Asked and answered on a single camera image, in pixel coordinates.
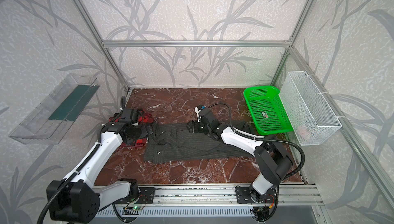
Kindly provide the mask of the grey pinstriped long sleeve shirt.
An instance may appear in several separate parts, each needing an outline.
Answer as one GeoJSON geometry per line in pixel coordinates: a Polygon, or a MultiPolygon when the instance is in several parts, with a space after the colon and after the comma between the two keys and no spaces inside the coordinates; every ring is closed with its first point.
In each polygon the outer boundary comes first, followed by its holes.
{"type": "Polygon", "coordinates": [[[184,123],[152,124],[144,160],[162,164],[178,160],[252,157],[242,149],[216,141],[203,133],[193,134],[184,123]]]}

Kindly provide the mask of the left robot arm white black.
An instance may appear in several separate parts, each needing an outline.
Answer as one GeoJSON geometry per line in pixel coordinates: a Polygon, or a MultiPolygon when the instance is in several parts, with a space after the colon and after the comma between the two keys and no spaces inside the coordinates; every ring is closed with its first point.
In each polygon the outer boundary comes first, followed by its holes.
{"type": "Polygon", "coordinates": [[[154,118],[144,109],[122,108],[98,130],[97,141],[81,162],[62,180],[47,187],[48,202],[38,223],[49,214],[53,221],[87,224],[96,214],[125,200],[134,210],[153,202],[154,188],[140,190],[135,179],[119,181],[94,190],[94,183],[113,152],[121,146],[141,147],[152,134],[154,118]]]}

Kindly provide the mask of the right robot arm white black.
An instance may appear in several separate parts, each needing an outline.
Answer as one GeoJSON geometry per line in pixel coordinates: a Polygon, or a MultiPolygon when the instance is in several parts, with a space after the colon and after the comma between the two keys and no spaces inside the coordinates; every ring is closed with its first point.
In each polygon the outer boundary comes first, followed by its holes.
{"type": "Polygon", "coordinates": [[[221,123],[211,109],[195,107],[197,119],[187,124],[191,133],[203,133],[213,140],[237,147],[255,157],[260,174],[249,186],[250,198],[262,202],[269,189],[279,186],[293,167],[286,148],[280,142],[240,131],[227,123],[221,123]]]}

